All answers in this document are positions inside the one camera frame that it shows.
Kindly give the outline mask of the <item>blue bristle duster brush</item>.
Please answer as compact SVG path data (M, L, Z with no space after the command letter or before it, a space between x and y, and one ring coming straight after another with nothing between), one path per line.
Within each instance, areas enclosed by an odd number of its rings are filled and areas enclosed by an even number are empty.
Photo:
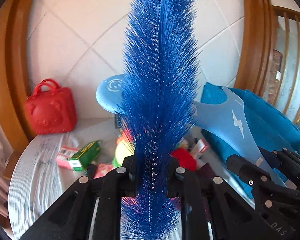
M123 239L168 239L178 212L167 197L170 154L197 95L195 0L133 0L126 29L122 118L133 139L136 196L123 202Z

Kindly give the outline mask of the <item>red bear handbag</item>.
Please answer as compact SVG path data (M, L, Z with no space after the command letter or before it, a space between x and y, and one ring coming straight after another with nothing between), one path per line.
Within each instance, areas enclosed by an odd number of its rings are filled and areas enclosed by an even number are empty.
M72 91L53 79L41 81L26 99L28 121L37 134L71 132L77 124Z

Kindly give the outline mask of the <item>green cardboard box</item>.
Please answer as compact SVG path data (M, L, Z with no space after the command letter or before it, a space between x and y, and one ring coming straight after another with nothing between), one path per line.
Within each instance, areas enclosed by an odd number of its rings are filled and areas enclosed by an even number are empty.
M98 157L101 147L98 141L92 141L73 154L68 163L74 171L83 171Z

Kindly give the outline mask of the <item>red white small box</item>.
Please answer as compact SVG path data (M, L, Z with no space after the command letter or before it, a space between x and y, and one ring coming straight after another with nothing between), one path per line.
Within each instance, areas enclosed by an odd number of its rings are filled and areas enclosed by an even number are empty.
M67 170L72 170L72 167L70 166L70 164L68 162L68 159L70 157L72 157L78 151L79 151L79 149L77 149L77 148L70 148L68 146L62 146L56 157L57 165L59 167L66 168Z

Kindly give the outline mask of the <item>wooden slat room divider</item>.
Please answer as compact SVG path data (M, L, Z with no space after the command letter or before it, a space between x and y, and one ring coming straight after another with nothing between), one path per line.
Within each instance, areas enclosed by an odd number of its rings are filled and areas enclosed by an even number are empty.
M300 119L300 12L274 6L276 40L282 53L281 80L273 106L291 122Z

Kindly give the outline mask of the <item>rolled patterned mat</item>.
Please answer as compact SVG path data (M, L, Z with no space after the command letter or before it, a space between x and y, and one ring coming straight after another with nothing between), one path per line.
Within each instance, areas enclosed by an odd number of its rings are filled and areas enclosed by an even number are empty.
M274 104L275 98L279 91L282 59L282 53L277 50L273 50L273 62L270 69L270 77L267 84L266 92L267 102L271 105Z

